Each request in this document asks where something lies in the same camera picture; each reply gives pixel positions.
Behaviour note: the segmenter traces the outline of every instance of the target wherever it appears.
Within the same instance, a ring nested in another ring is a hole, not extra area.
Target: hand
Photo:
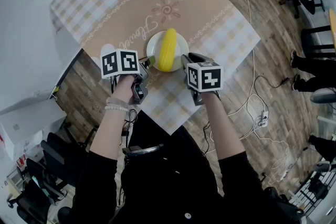
[[[113,97],[129,103],[132,96],[132,84],[134,82],[134,76],[132,75],[125,75],[120,76],[116,89],[114,90]]]

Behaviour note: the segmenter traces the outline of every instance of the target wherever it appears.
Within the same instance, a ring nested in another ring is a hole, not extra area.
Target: checkered tablecloth
[[[98,65],[106,48],[136,49],[145,56],[150,37],[174,27],[190,52],[223,65],[227,79],[260,40],[228,0],[54,0],[51,10],[55,26],[66,27]],[[182,70],[163,73],[152,68],[149,95],[140,105],[169,134],[199,108],[184,78]]]

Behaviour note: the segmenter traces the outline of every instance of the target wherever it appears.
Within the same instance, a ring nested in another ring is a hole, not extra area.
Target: sun drawing
[[[176,7],[179,3],[178,1],[171,5],[171,1],[161,0],[162,3],[157,3],[157,8],[152,9],[152,12],[155,12],[157,16],[163,15],[161,22],[164,23],[166,19],[172,19],[171,15],[174,15],[177,18],[181,18],[181,15],[177,13],[179,9]]]

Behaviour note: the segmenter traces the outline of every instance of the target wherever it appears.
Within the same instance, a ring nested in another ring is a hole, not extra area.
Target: floor
[[[248,5],[246,0],[230,0],[248,19]],[[249,0],[252,26],[261,37],[261,42],[255,47],[255,73],[267,77],[273,85],[278,85],[284,78],[292,78],[300,73],[305,79],[309,75],[289,66],[290,52],[295,49],[302,54],[300,47],[300,31],[306,25],[303,19],[296,20],[290,5],[280,6],[280,0]],[[221,91],[222,103],[227,113],[233,113],[246,101],[253,82],[253,59],[250,54],[226,81]],[[275,182],[281,193],[288,195],[288,190],[295,192],[300,184],[312,171],[312,165],[320,159],[315,151],[305,151],[308,136],[318,131],[316,116],[326,115],[330,108],[327,105],[316,105],[310,102],[309,93],[292,91],[291,83],[273,89],[263,79],[258,79],[256,89],[269,106],[269,120],[266,128],[257,131],[260,137],[273,140],[284,140],[289,145],[286,167],[291,168],[286,178]],[[110,95],[108,81],[101,80],[100,70],[91,59],[82,53],[61,84],[57,93],[58,104],[68,114],[68,121],[72,123],[71,131],[78,140],[83,141],[92,127],[99,124],[104,113],[104,103]],[[256,117],[262,111],[262,104],[252,98],[249,111]],[[246,134],[253,123],[246,109],[230,117],[237,132]],[[188,129],[200,147],[204,144],[202,128],[207,123],[204,108],[200,108],[184,126]],[[326,128],[322,128],[323,135],[331,135]],[[209,140],[209,151],[214,149]],[[266,187],[275,180],[279,180],[284,169],[272,169],[273,163],[284,157],[284,143],[271,143],[258,140],[250,135],[243,140],[249,160],[257,173],[266,173],[263,182]],[[216,152],[207,154],[211,167],[216,175],[221,190],[221,173],[219,171]],[[120,185],[120,173],[123,165],[123,155],[120,151],[118,159],[117,185]]]

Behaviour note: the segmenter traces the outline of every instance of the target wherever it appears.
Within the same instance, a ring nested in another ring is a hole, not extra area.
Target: black sleeve
[[[90,152],[76,187],[68,223],[108,223],[117,205],[117,161]]]
[[[261,187],[246,152],[219,160],[226,210],[236,223],[289,223],[285,213]]]

